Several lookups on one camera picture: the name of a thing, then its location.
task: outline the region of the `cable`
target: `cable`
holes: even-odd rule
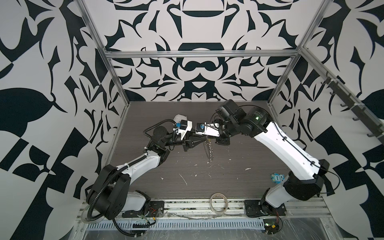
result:
[[[216,126],[209,126],[209,125],[207,125],[207,124],[203,124],[203,125],[206,126],[206,127],[210,127],[210,128],[215,129],[215,130],[218,130],[218,128],[217,128]]]
[[[279,135],[283,138],[283,141],[285,141],[285,140],[287,139],[287,137],[284,137],[284,136],[281,134],[281,132],[279,131],[279,128],[277,127],[277,125],[276,125],[275,122],[273,122],[273,124],[274,124],[274,126],[275,126],[277,132],[279,133]],[[304,157],[305,159],[307,159],[307,161],[310,162],[311,165],[313,165],[313,166],[315,166],[315,167],[318,167],[319,169],[322,169],[322,170],[324,170],[324,171],[326,171],[326,172],[329,172],[329,173],[331,173],[331,174],[333,174],[333,175],[335,175],[335,176],[338,177],[338,179],[339,179],[339,183],[338,183],[337,186],[332,190],[333,192],[339,187],[339,185],[340,185],[340,183],[341,183],[341,179],[340,179],[340,177],[339,177],[336,173],[330,172],[330,171],[328,171],[327,169],[325,169],[325,168],[323,168],[323,167],[319,167],[319,166],[317,166],[317,165],[314,163],[314,161],[310,161],[310,160],[309,160],[309,159],[308,159],[308,158],[307,158],[301,151],[299,151],[299,150],[298,150],[292,143],[290,143],[289,141],[287,141],[287,143],[289,143],[293,148],[296,149],[296,151],[298,151],[301,155],[303,155],[303,157]],[[320,192],[319,194],[328,194],[328,193],[331,193],[331,192]]]
[[[143,134],[144,134],[145,136],[151,138],[152,136],[149,135],[147,132],[148,132],[149,130],[152,130],[152,129],[154,129],[154,128],[160,126],[160,125],[162,125],[162,124],[165,123],[165,122],[171,122],[171,123],[173,123],[174,125],[176,124],[176,122],[173,121],[172,119],[165,119],[165,120],[163,120],[163,121],[161,121],[161,122],[158,122],[158,123],[156,123],[155,125],[153,125],[153,126],[147,128],[147,129],[145,129],[145,130],[143,131]]]
[[[337,176],[338,177],[338,179],[339,179],[339,183],[337,184],[337,186],[331,191],[331,192],[319,192],[319,194],[329,194],[329,193],[334,193],[335,192],[335,190],[340,186],[340,183],[341,183],[341,179],[340,179],[340,177],[338,176],[338,175],[336,175],[335,173],[333,173],[333,172],[330,172],[330,171],[328,171],[328,170],[326,170],[327,172],[329,172],[329,173],[332,173],[333,175],[335,175],[335,176]]]
[[[124,231],[123,229],[121,229],[121,228],[118,226],[118,224],[117,224],[115,218],[112,219],[112,222],[113,222],[113,225],[115,225],[116,229],[117,229],[120,233],[122,233],[122,234],[124,234],[124,235],[126,235],[126,236],[129,236],[129,237],[141,237],[141,236],[143,236],[143,233],[141,233],[141,235],[137,235],[137,234],[132,234],[132,233],[128,233],[128,232]]]
[[[153,220],[154,220],[154,222],[153,223],[150,223],[150,224],[147,224],[147,225],[140,225],[140,224],[132,224],[132,227],[142,227],[142,228],[144,228],[144,227],[149,227],[149,226],[152,226],[152,225],[154,225],[155,223],[156,223],[156,219],[155,218],[153,218]]]
[[[225,201],[225,207],[224,207],[224,210],[222,211],[217,211],[216,209],[214,209],[214,207],[212,206],[212,199],[214,197],[222,197]],[[212,195],[211,199],[209,200],[209,207],[211,208],[212,212],[216,213],[216,214],[224,214],[225,211],[228,209],[228,199],[224,196],[224,194],[221,194],[221,193],[215,193],[214,195]]]
[[[280,232],[283,229],[283,220],[279,217],[279,215],[277,215],[277,217],[281,221],[281,227],[279,227],[279,230],[276,233]]]
[[[254,107],[258,107],[258,106],[256,106],[256,105],[249,105],[249,104],[247,104],[247,105],[241,105],[241,106],[239,106],[239,108],[244,107],[244,106],[254,106]]]
[[[214,117],[214,115],[216,114],[217,112],[215,112],[214,114],[212,114],[212,117],[211,117],[211,119],[209,119],[209,124],[211,124],[212,123],[212,118]]]
[[[88,213],[87,213],[87,221],[91,222],[91,221],[95,221],[99,218],[101,218],[103,215],[102,214],[98,214],[96,215],[95,217],[92,216],[92,212],[93,212],[93,209],[95,208],[95,205],[96,205],[96,202],[97,200],[99,199],[99,197],[101,196],[102,192],[108,187],[108,185],[116,178],[117,175],[119,175],[122,171],[124,171],[125,169],[127,169],[128,166],[124,166],[122,168],[120,168],[119,170],[117,170],[114,174],[112,174],[108,179],[107,181],[105,181],[105,183],[101,186],[100,188],[100,191],[97,193],[97,195],[95,196],[95,198],[92,200],[91,204],[89,205],[89,209],[88,209]]]

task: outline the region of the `black bracket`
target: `black bracket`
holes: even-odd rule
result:
[[[265,214],[261,211],[260,200],[245,200],[244,201],[244,207],[245,207],[245,214],[247,217],[262,217],[265,216]],[[270,216],[285,216],[285,204],[282,204],[280,207],[274,209],[273,212],[271,212]]]

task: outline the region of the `white robot arm segment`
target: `white robot arm segment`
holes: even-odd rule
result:
[[[319,172],[319,168],[311,162],[314,161],[317,166],[320,166],[318,159],[301,149],[274,122],[270,122],[266,129],[267,132],[256,135],[254,139],[276,154],[299,180],[313,179],[314,174]]]

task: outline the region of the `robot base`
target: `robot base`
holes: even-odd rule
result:
[[[259,202],[261,200],[245,200],[244,206],[245,206],[245,214],[247,217],[262,217],[266,214],[261,211]],[[276,209],[276,211],[272,212],[271,216],[277,216],[276,212],[279,214],[279,216],[285,216],[285,205],[282,204],[279,208]]]
[[[265,191],[261,200],[245,200],[245,214],[247,217],[262,217],[262,216],[285,216],[285,205],[281,204],[278,208],[272,207],[265,201],[265,196],[269,188]]]

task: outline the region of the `white paint splatter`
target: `white paint splatter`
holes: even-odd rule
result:
[[[185,184],[188,186],[187,182],[185,181],[185,179],[183,178],[183,176],[181,176],[181,174],[179,174],[180,177],[184,180]]]

